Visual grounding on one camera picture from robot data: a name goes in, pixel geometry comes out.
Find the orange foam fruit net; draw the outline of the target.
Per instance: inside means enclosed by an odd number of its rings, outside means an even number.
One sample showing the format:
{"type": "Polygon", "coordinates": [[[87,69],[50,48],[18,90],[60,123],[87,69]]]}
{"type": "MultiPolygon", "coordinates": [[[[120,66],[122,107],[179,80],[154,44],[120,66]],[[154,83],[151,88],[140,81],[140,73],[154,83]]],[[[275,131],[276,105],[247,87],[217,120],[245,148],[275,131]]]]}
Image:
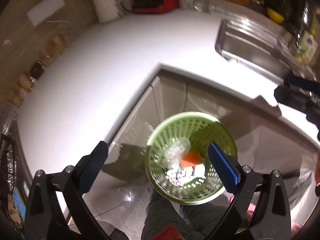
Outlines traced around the orange foam fruit net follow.
{"type": "Polygon", "coordinates": [[[181,168],[194,167],[201,162],[201,155],[199,152],[189,152],[180,159],[181,168]]]}

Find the silver foil wrapper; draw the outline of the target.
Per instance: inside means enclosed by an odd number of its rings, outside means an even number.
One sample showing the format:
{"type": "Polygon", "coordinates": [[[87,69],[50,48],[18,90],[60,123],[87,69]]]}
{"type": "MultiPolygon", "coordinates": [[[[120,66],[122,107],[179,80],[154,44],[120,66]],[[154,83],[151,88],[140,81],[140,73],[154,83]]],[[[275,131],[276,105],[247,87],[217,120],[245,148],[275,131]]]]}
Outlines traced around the silver foil wrapper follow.
{"type": "Polygon", "coordinates": [[[180,165],[174,164],[167,169],[165,176],[172,185],[184,186],[195,179],[193,172],[193,167],[182,168],[180,165]]]}

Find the clear plastic bag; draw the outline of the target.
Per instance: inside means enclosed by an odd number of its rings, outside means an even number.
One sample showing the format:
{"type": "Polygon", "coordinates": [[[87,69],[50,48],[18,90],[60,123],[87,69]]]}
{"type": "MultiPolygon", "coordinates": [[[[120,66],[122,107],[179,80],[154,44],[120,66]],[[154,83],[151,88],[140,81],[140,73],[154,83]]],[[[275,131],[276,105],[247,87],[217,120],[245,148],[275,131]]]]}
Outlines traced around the clear plastic bag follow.
{"type": "Polygon", "coordinates": [[[167,150],[164,151],[161,161],[161,167],[170,169],[180,163],[180,159],[189,153],[191,148],[188,138],[179,138],[175,140],[167,150]]]}

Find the white tissue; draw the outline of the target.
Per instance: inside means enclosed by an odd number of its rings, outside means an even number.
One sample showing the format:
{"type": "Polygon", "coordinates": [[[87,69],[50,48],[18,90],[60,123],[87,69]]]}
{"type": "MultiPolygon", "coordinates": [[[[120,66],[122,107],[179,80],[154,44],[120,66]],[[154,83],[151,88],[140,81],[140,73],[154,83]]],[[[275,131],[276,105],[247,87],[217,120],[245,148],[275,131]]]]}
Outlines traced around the white tissue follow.
{"type": "Polygon", "coordinates": [[[193,176],[195,178],[204,178],[206,174],[206,167],[204,164],[198,164],[194,166],[193,176]]]}

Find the green perforated trash basket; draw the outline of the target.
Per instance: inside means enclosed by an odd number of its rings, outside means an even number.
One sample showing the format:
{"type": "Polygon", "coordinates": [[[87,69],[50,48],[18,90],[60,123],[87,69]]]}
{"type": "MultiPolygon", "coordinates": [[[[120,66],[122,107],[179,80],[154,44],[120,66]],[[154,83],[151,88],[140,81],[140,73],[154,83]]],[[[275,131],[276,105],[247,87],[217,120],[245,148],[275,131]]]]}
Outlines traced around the green perforated trash basket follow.
{"type": "Polygon", "coordinates": [[[184,205],[210,202],[224,193],[225,188],[208,159],[208,146],[217,142],[228,155],[238,156],[233,137],[221,122],[206,113],[183,112],[159,124],[146,143],[145,170],[155,190],[164,198],[184,205]],[[204,177],[194,178],[181,186],[172,184],[165,174],[166,151],[175,142],[187,138],[192,152],[205,160],[204,177]]]}

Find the stainless steel sink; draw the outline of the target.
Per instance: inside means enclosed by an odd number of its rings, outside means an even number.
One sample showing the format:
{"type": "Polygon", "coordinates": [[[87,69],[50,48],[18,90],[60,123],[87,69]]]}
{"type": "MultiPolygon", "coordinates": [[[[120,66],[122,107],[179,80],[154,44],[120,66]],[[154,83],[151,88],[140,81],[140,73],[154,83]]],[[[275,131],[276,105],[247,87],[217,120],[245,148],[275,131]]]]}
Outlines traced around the stainless steel sink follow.
{"type": "Polygon", "coordinates": [[[215,50],[228,61],[234,59],[277,84],[299,71],[281,38],[245,20],[222,20],[215,50]]]}

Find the amber glass cup left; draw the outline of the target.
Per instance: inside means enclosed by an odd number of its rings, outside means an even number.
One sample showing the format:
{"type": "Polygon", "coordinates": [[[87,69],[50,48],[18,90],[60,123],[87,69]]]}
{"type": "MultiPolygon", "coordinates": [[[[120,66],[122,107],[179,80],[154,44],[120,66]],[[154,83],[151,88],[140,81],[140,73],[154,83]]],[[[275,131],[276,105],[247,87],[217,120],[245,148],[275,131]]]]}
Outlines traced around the amber glass cup left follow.
{"type": "Polygon", "coordinates": [[[27,73],[23,73],[19,76],[17,84],[26,92],[31,92],[35,85],[35,79],[30,77],[27,73]]]}

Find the dark brown small jar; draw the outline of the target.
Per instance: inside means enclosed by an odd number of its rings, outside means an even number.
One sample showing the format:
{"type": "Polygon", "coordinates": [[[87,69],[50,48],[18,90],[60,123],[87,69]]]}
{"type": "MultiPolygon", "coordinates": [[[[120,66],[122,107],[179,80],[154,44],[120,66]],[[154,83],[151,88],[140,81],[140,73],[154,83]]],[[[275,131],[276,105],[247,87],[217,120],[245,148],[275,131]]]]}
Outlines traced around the dark brown small jar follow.
{"type": "Polygon", "coordinates": [[[36,62],[33,65],[33,67],[29,70],[29,76],[35,80],[39,79],[43,73],[44,67],[39,62],[36,62]]]}

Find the clear drinking glass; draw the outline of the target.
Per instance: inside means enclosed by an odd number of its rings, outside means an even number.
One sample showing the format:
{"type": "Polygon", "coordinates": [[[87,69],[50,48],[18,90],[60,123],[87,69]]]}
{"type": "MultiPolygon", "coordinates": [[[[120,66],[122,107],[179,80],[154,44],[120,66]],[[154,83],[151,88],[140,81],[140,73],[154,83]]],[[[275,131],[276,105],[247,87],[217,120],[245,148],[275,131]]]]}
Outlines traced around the clear drinking glass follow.
{"type": "Polygon", "coordinates": [[[194,9],[198,12],[208,12],[210,0],[194,0],[194,9]]]}

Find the amber ribbed glass cup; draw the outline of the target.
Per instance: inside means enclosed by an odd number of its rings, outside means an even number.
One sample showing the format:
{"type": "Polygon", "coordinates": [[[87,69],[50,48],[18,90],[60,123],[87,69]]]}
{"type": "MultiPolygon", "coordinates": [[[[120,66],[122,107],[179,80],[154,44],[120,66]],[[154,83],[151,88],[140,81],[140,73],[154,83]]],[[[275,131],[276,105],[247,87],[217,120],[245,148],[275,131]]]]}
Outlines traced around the amber ribbed glass cup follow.
{"type": "Polygon", "coordinates": [[[50,42],[52,48],[59,54],[63,53],[68,48],[67,41],[62,34],[53,36],[50,42]]]}

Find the white electric kettle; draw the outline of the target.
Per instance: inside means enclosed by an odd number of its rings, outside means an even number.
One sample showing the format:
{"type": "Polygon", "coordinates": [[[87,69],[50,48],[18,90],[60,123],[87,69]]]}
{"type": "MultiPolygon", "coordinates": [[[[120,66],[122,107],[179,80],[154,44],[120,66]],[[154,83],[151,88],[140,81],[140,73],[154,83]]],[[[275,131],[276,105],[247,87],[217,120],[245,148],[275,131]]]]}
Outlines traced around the white electric kettle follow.
{"type": "Polygon", "coordinates": [[[123,16],[120,0],[92,0],[99,23],[108,23],[123,16]]]}

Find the white wall socket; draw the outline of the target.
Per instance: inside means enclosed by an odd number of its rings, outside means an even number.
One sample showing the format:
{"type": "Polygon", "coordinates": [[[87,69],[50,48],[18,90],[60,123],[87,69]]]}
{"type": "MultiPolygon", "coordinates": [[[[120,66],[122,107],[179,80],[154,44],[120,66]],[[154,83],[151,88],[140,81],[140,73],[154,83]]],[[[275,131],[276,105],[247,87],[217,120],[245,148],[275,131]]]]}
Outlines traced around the white wall socket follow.
{"type": "Polygon", "coordinates": [[[64,0],[42,0],[27,11],[27,17],[31,24],[36,27],[64,6],[64,0]]]}

